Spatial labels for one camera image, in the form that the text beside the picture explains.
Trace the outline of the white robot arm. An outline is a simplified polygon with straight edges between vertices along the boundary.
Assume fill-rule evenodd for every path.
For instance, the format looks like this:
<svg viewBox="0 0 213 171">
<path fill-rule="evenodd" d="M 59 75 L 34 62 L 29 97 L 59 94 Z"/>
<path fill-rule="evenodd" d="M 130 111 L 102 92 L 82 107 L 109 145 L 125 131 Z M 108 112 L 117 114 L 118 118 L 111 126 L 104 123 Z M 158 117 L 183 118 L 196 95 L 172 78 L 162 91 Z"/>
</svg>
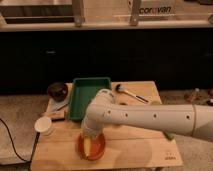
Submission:
<svg viewBox="0 0 213 171">
<path fill-rule="evenodd" d="M 213 107 L 202 105 L 119 105 L 101 89 L 86 108 L 82 133 L 97 137 L 105 124 L 127 125 L 213 142 Z"/>
</svg>

